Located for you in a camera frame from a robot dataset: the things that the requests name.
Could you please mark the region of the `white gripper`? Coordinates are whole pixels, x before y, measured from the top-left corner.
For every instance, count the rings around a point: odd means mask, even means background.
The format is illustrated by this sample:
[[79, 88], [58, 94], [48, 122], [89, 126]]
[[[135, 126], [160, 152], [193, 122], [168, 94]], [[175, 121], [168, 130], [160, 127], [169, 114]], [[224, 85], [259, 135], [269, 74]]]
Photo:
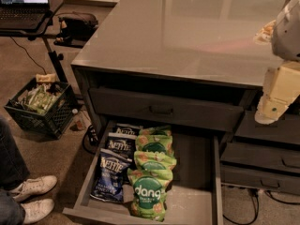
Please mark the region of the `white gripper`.
[[269, 68], [265, 74], [263, 96], [257, 106], [254, 119], [270, 125], [284, 114], [300, 95], [300, 64], [289, 61], [278, 68]]

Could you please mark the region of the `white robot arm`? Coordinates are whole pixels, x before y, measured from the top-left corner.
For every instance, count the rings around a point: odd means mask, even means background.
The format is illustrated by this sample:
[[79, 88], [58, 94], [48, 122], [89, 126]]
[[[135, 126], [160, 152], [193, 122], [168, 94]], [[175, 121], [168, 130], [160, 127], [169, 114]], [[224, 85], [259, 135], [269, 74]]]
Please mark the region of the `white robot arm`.
[[272, 52], [283, 59], [267, 69], [255, 121], [276, 122], [300, 95], [300, 0], [290, 0], [277, 15], [271, 37]]

